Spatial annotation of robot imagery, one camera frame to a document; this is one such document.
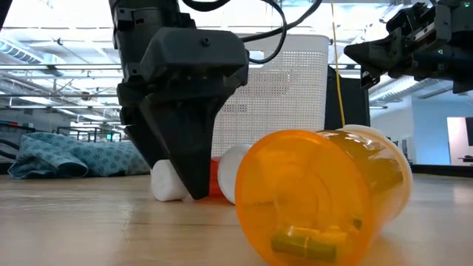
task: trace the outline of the wooden surface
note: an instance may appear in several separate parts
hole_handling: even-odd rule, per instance
[[[0,177],[0,265],[265,265],[231,205],[155,201],[149,177]],[[417,177],[362,266],[473,265],[473,179]]]

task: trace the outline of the translucent orange bottle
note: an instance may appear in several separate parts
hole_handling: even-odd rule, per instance
[[[365,126],[281,131],[255,143],[236,178],[236,212],[270,265],[357,265],[409,200],[412,172]]]

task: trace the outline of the ceiling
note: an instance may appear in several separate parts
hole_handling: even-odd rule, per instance
[[[288,21],[296,20],[312,0],[283,0],[282,6]],[[391,4],[408,4],[407,0],[335,0],[335,23],[338,62],[354,64],[343,55],[348,44],[383,38],[387,33],[380,19],[389,19],[397,10]],[[198,27],[231,30],[235,33],[257,33],[280,25],[280,17],[262,1],[230,1],[211,13],[199,13],[180,3],[181,12],[190,13]],[[333,38],[330,1],[291,33],[326,35]],[[113,24],[109,3],[106,0],[14,0],[4,29],[1,43],[8,43],[37,58],[40,63],[51,64],[119,64],[118,51],[112,43]],[[335,62],[335,46],[329,48],[329,64]],[[0,64],[24,64],[12,55],[0,51]],[[115,97],[79,98],[83,93],[114,95],[121,81],[121,70],[78,69],[64,70],[64,77],[55,78],[39,71],[8,70],[0,72],[0,93],[34,94],[34,98],[15,98],[17,106],[46,106],[41,95],[59,94],[61,98],[48,98],[62,106],[85,106],[85,109],[58,109],[64,115],[96,115],[109,121],[118,120],[118,100]],[[449,93],[439,95],[446,97]],[[4,105],[11,105],[0,98]]]

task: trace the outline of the blue patterned cushion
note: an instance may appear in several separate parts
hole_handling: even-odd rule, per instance
[[[21,137],[20,150],[9,171],[13,178],[110,177],[149,173],[130,142],[82,143],[54,133]]]

